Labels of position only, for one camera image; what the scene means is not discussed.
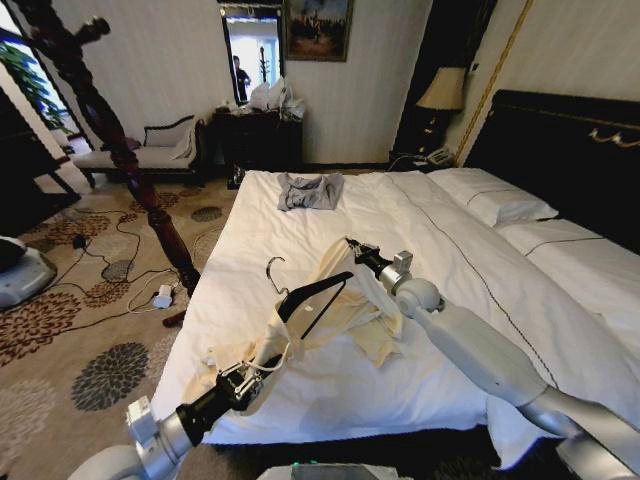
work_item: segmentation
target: lamp shade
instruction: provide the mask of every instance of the lamp shade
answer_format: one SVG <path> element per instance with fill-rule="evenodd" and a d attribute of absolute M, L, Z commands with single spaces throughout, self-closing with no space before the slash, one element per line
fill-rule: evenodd
<path fill-rule="evenodd" d="M 462 67 L 440 67 L 416 105 L 434 110 L 462 110 L 464 75 L 465 69 Z"/>

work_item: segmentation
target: black headboard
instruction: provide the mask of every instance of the black headboard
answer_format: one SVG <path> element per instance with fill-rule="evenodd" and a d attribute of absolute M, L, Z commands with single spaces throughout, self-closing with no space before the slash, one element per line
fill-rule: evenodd
<path fill-rule="evenodd" d="M 499 90 L 464 166 L 640 253 L 639 140 L 640 102 Z"/>

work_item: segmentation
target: floral rug pattern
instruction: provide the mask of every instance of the floral rug pattern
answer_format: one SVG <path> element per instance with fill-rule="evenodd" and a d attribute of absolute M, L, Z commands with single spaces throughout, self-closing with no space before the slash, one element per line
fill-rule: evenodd
<path fill-rule="evenodd" d="M 199 239 L 200 270 L 235 199 L 225 187 L 222 179 L 205 188 L 157 185 L 190 250 Z M 73 248 L 78 235 L 86 252 Z M 176 276 L 168 272 L 143 288 L 149 270 L 171 265 L 124 184 L 98 187 L 21 239 L 58 274 L 55 286 L 0 313 L 0 478 L 63 479 L 91 454 L 129 441 L 127 405 L 153 396 L 179 332 L 162 320 L 184 310 L 188 298 L 178 286 L 167 310 L 127 311 L 141 289 L 132 306 L 151 308 L 153 292 Z"/>

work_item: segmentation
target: window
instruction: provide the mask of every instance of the window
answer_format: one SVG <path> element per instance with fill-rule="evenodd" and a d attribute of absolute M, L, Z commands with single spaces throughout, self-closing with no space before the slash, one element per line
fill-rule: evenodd
<path fill-rule="evenodd" d="M 65 153 L 91 151 L 69 107 L 3 3 L 0 3 L 0 61 Z"/>

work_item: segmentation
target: white duvet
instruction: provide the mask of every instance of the white duvet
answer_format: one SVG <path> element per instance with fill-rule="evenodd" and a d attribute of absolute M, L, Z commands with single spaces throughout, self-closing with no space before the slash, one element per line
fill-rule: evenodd
<path fill-rule="evenodd" d="M 421 173 L 345 180 L 335 211 L 282 212 L 276 174 L 247 174 L 169 355 L 152 401 L 156 416 L 182 403 L 210 347 L 262 333 L 280 299 L 265 276 L 271 257 L 286 259 L 272 274 L 292 289 L 348 235 L 380 245 L 387 258 L 413 252 L 414 276 L 429 279 L 519 345 L 548 382 L 640 426 L 640 365 L 622 340 L 503 238 Z M 287 365 L 255 414 L 228 413 L 205 442 L 308 442 L 487 423 L 506 468 L 543 434 L 472 384 L 410 319 L 400 343 L 402 355 L 381 368 L 347 335 L 306 352 Z"/>

